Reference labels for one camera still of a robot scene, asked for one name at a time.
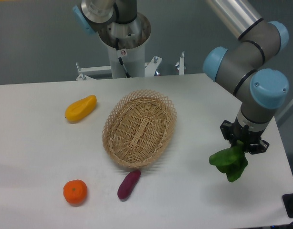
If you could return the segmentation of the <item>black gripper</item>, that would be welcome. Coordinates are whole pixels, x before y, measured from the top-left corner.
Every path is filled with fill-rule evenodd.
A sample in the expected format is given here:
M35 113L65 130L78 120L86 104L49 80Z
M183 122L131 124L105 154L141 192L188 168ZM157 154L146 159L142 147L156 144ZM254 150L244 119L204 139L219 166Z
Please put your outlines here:
M262 140L263 130L252 131L247 124L241 126L237 120L234 123L224 120L220 125L220 130L224 139L231 146L243 143L242 149L245 153L250 153L251 155L260 154L266 152L269 148L269 143Z

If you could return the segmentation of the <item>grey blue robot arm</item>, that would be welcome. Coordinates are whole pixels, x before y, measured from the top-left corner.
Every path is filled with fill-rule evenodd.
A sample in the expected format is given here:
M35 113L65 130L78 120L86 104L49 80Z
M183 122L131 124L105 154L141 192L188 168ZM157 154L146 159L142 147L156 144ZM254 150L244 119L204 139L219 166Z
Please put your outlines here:
M269 144L262 134L284 103L289 82L280 71L262 66L285 48L289 33L277 21L266 22L246 0L209 0L208 5L240 42L234 50L213 49L203 63L203 72L241 101L235 121L224 121L221 132L231 145L241 141L245 152L263 153ZM114 78L155 75L161 59L145 64L151 26L135 0L83 0L73 13L88 34L99 34Z

